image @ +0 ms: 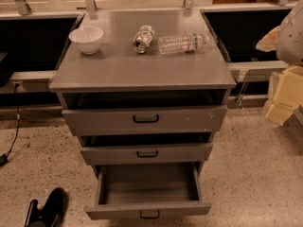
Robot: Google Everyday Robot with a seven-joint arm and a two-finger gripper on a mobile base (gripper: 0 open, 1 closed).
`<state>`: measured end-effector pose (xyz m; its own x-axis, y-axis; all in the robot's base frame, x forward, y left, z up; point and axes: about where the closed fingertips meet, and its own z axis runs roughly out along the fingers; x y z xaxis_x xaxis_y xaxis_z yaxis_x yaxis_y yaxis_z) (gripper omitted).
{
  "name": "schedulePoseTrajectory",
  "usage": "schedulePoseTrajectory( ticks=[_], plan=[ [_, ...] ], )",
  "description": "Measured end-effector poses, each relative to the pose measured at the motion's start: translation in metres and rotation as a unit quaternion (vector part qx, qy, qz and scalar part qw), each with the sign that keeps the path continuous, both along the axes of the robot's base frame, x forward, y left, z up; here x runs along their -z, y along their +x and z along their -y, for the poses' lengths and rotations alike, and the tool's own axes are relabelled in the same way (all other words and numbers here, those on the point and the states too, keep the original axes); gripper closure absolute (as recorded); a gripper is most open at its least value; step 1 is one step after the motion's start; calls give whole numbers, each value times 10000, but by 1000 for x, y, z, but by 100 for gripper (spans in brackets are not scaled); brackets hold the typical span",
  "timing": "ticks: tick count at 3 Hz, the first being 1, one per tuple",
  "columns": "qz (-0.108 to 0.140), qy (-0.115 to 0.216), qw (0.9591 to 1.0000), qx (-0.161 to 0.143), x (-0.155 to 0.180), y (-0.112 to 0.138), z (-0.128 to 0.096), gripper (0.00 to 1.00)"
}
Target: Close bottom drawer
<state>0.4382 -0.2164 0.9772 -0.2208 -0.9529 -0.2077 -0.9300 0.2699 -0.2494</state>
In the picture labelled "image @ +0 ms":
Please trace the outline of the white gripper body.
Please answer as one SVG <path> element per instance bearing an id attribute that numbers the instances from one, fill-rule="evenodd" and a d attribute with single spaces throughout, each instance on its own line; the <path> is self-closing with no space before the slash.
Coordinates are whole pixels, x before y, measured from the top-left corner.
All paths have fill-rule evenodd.
<path id="1" fill-rule="evenodd" d="M 268 99 L 261 122 L 266 127 L 282 126 L 303 105 L 303 67 L 289 66 L 269 79 Z"/>

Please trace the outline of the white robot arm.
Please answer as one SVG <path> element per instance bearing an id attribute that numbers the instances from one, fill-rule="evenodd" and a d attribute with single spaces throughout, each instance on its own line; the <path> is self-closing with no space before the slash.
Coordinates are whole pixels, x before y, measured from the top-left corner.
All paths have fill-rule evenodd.
<path id="1" fill-rule="evenodd" d="M 281 73 L 270 77 L 269 98 L 263 107 L 263 122 L 279 127 L 303 105 L 303 0 L 258 41 L 256 49 L 275 51 L 277 58 L 288 64 Z"/>

